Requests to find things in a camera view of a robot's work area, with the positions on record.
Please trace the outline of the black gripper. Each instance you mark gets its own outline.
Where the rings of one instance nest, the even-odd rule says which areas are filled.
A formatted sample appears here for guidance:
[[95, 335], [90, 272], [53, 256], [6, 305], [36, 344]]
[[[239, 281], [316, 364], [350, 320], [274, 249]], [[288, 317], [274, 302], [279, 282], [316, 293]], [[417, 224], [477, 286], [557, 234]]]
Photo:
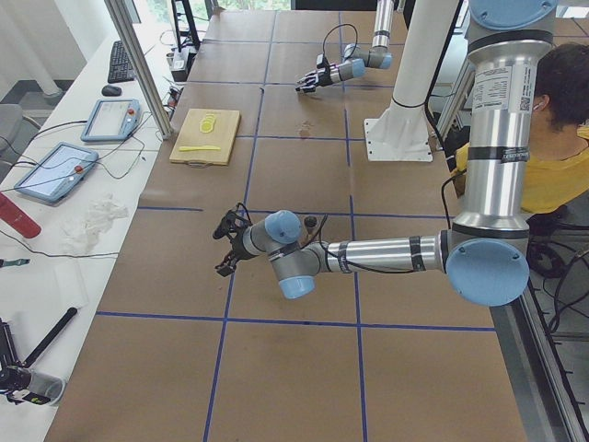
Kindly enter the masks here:
[[330, 86], [339, 83], [340, 71], [336, 64], [331, 64], [322, 53], [317, 57], [316, 69], [302, 76], [296, 84], [295, 90], [300, 93], [314, 93], [317, 87]]
[[230, 240], [231, 251], [214, 269], [223, 277], [234, 273], [239, 260], [249, 260], [253, 255], [249, 253], [243, 243], [243, 237], [248, 227], [252, 227], [247, 207], [238, 202], [222, 217], [218, 227], [213, 232], [213, 239], [227, 237]]

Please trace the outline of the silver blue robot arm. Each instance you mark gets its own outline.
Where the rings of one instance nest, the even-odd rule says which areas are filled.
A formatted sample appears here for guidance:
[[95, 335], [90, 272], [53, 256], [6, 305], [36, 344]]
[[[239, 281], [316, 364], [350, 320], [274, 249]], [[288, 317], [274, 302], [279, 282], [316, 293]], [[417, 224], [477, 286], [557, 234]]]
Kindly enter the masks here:
[[[302, 93], [313, 93], [318, 87], [326, 87], [363, 76], [367, 68], [388, 69], [392, 63], [392, 54], [388, 51], [388, 45], [393, 11], [393, 1], [376, 2], [372, 47], [368, 50], [363, 50], [358, 44], [357, 28], [351, 23], [343, 23], [332, 28], [322, 43], [322, 52], [317, 57], [316, 69], [300, 78], [296, 83], [295, 90]], [[326, 57], [325, 44], [330, 33], [343, 26], [353, 28], [355, 41], [345, 47], [339, 64], [331, 64]]]
[[[367, 157], [376, 162], [432, 161], [426, 133], [428, 96], [445, 40], [462, 1], [415, 1], [390, 104], [364, 121]], [[317, 241], [301, 245], [303, 226], [281, 210], [253, 224], [229, 210], [213, 233], [231, 250], [215, 266], [222, 276], [237, 263], [266, 256], [286, 298], [315, 289], [318, 273], [411, 274], [439, 271], [471, 303], [496, 307], [524, 292], [528, 224], [521, 212], [537, 63], [553, 42], [558, 1], [468, 1], [468, 61], [474, 66], [468, 182], [460, 212], [447, 212], [444, 163], [440, 199], [447, 228], [430, 236]]]

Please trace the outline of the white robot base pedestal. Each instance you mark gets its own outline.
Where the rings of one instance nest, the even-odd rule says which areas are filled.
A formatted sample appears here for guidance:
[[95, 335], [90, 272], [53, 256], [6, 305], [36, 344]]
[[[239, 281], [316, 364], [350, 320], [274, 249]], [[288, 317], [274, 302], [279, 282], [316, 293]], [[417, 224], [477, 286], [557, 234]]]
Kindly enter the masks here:
[[415, 2], [390, 105], [379, 118], [364, 121], [370, 161], [433, 160], [425, 109], [461, 5], [458, 0]]

